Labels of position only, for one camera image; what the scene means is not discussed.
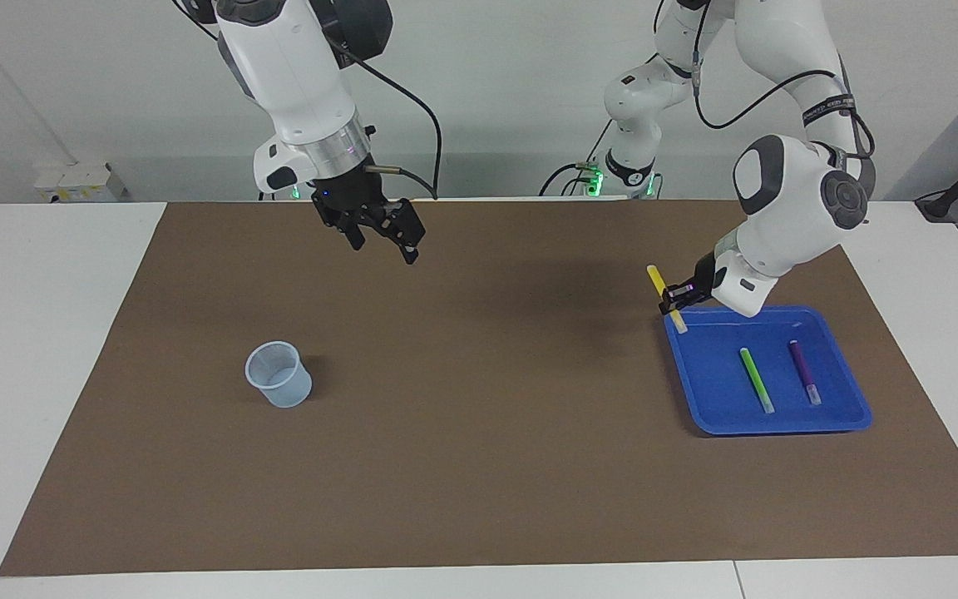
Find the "plastic cup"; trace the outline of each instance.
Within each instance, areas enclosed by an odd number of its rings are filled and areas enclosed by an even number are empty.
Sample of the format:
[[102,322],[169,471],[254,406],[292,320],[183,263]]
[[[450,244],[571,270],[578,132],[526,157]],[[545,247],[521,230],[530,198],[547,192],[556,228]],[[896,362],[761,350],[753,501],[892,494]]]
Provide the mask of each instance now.
[[313,379],[301,365],[298,350],[285,341],[269,341],[246,360],[246,379],[276,407],[289,408],[305,401]]

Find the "green light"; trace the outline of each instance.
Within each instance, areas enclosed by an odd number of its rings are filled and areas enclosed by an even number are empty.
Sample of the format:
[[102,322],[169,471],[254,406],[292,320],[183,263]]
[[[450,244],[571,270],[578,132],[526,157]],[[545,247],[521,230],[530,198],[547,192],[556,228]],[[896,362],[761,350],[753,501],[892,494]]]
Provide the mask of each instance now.
[[590,178],[590,184],[586,186],[586,194],[589,197],[597,197],[601,195],[601,186],[605,183],[605,173],[601,171],[594,171],[594,175]]

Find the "white tabletop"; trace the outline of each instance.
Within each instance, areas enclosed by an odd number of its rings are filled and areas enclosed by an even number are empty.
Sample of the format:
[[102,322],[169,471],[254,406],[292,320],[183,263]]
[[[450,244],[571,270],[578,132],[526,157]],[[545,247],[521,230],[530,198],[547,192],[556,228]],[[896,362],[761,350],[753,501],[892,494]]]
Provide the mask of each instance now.
[[[163,210],[0,205],[0,562]],[[958,231],[909,204],[875,204],[870,219],[845,250],[958,444]],[[948,597],[958,595],[958,557],[0,580],[0,597],[96,594]]]

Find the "blue tray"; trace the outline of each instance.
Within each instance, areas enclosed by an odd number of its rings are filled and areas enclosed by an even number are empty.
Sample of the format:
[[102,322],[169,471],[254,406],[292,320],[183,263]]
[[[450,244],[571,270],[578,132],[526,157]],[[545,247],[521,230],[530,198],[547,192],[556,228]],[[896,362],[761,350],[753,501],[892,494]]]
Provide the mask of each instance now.
[[[837,433],[871,425],[871,409],[845,364],[825,319],[803,306],[772,306],[748,319],[727,308],[682,311],[689,326],[678,334],[664,319],[689,413],[711,435]],[[788,342],[808,360],[822,405],[808,401]],[[766,414],[738,350],[749,348],[775,413]]]

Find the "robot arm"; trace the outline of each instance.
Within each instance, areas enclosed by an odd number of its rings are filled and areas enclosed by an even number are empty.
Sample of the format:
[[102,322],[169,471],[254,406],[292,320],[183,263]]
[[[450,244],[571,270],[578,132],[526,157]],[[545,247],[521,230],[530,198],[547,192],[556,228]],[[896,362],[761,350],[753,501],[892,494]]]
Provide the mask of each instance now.
[[[837,246],[863,222],[874,186],[820,0],[677,0],[657,31],[659,63],[649,71],[660,76],[620,78],[605,91],[609,114],[620,122],[605,156],[615,179],[638,195],[645,181],[638,174],[651,171],[659,144],[659,127],[644,125],[645,119],[681,101],[691,85],[696,97],[704,50],[731,18],[742,58],[768,79],[782,83],[813,71],[835,76],[784,85],[801,107],[808,141],[765,136],[742,153],[733,180],[748,218],[697,262],[691,280],[669,286],[665,313],[714,297],[741,314],[757,314],[779,277]],[[633,106],[622,100],[634,96],[666,101],[620,119],[619,110]]]
[[311,182],[320,219],[354,250],[360,227],[390,239],[413,263],[425,230],[409,200],[389,201],[373,171],[369,132],[339,69],[383,52],[393,20],[385,0],[217,0],[221,56],[276,134],[254,153],[264,193]]

